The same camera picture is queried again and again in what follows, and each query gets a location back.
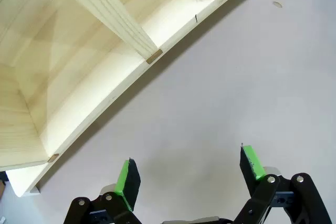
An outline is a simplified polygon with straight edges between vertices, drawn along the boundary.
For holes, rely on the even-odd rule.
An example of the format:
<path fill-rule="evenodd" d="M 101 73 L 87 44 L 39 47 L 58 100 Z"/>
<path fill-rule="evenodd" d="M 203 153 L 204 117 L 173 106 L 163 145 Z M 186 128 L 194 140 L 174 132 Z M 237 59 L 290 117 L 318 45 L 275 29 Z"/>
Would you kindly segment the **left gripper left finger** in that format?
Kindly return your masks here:
<path fill-rule="evenodd" d="M 95 200 L 77 197 L 71 202 L 64 224 L 141 224 L 133 213 L 140 183 L 136 162 L 129 158 L 117 182 Z"/>

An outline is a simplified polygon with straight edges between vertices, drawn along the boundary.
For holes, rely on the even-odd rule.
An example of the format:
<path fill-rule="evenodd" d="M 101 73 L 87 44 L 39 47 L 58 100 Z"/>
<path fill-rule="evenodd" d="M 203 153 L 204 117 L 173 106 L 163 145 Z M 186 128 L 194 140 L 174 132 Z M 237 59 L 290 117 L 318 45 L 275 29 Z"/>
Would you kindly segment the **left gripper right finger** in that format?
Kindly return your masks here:
<path fill-rule="evenodd" d="M 332 224 L 309 174 L 286 179 L 273 167 L 267 172 L 250 145 L 241 146 L 239 165 L 250 193 L 239 224 L 264 224 L 273 208 L 282 208 L 291 224 Z"/>

